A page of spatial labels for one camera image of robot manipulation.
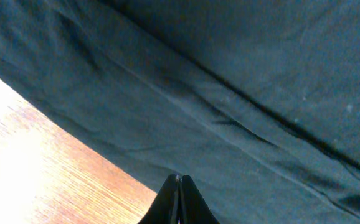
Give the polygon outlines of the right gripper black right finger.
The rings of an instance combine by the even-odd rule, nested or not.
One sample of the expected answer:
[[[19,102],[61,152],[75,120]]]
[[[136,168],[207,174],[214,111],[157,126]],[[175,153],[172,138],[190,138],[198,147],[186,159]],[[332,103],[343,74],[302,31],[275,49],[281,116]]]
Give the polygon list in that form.
[[[179,181],[179,222],[181,224],[219,224],[189,175]]]

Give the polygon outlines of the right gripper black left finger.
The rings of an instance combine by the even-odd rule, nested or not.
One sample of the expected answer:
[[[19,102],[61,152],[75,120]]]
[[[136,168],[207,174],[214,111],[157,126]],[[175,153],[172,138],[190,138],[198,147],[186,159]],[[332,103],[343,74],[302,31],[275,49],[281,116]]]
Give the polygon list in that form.
[[[138,224],[178,224],[179,176],[169,175]]]

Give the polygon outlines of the black Nike t-shirt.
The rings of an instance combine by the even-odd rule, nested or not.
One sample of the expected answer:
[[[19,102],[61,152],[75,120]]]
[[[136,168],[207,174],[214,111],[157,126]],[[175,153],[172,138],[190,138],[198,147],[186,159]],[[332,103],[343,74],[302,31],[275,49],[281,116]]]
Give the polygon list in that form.
[[[222,223],[360,223],[360,1],[0,0],[0,79]]]

